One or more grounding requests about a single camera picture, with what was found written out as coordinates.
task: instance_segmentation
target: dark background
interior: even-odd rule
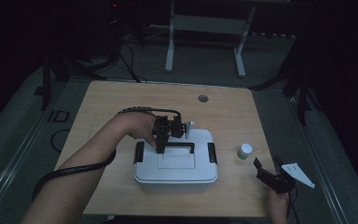
[[[24,79],[41,66],[48,43],[58,44],[79,59],[103,54],[105,46],[98,43],[105,38],[101,24],[106,12],[98,6],[106,1],[74,2],[0,1],[0,111]],[[128,2],[131,5],[127,7],[133,10],[123,9],[117,13],[141,38],[139,22],[145,25],[169,23],[169,1]],[[210,1],[209,6],[203,5],[206,1],[197,3],[207,15],[215,13],[216,6],[220,7],[222,2]],[[300,51],[289,54],[287,60],[297,66],[316,62],[310,85],[316,90],[324,113],[358,174],[358,1],[319,1],[316,5],[313,1],[244,2],[257,5],[251,26],[253,33],[296,35]],[[219,13],[240,17],[236,8],[229,7]],[[117,33],[110,35],[112,40],[118,38]],[[109,49],[117,47],[116,42],[110,44]]]

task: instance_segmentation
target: wooden table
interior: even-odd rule
[[[209,101],[199,101],[206,95]],[[106,167],[85,214],[264,217],[267,188],[257,179],[255,157],[274,172],[269,146],[252,93],[224,87],[94,81],[89,85],[73,128],[58,160],[60,166],[118,111],[131,106],[169,108],[193,120],[196,129],[213,134],[218,178],[203,193],[144,193],[134,180],[133,156],[137,140],[125,137],[116,159]],[[241,144],[254,152],[245,161],[237,156]]]

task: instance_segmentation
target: human arm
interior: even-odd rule
[[[274,189],[268,188],[268,210],[272,224],[287,224],[287,206],[289,193],[277,194]]]
[[[59,169],[105,161],[127,134],[154,146],[155,117],[142,112],[119,114],[110,119]],[[50,180],[40,190],[21,223],[77,223],[103,174],[103,169]]]

